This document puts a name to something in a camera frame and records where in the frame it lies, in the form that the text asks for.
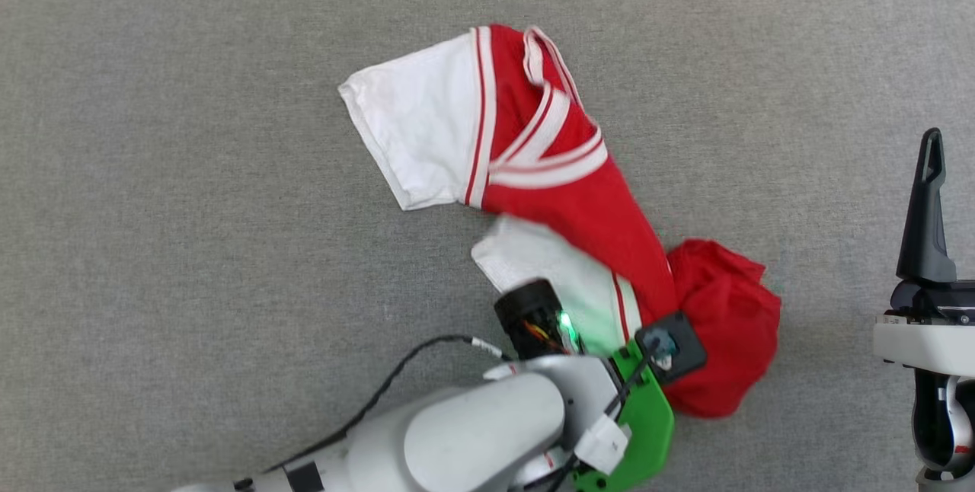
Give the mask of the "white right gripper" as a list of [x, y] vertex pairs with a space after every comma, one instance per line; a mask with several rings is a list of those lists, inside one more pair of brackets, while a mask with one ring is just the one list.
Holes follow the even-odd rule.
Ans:
[[889, 363], [971, 379], [974, 283], [954, 282], [957, 268], [948, 256], [941, 214], [946, 177], [944, 138], [931, 128], [922, 135], [906, 211], [897, 264], [903, 281], [888, 311], [875, 318], [874, 354]]

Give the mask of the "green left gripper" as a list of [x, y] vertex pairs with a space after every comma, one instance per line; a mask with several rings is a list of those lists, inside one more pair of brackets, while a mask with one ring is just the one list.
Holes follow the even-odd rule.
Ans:
[[630, 340], [612, 362], [622, 385], [607, 406], [583, 426], [572, 453], [576, 491], [634, 491], [654, 478], [666, 464], [673, 437], [673, 412], [638, 340]]

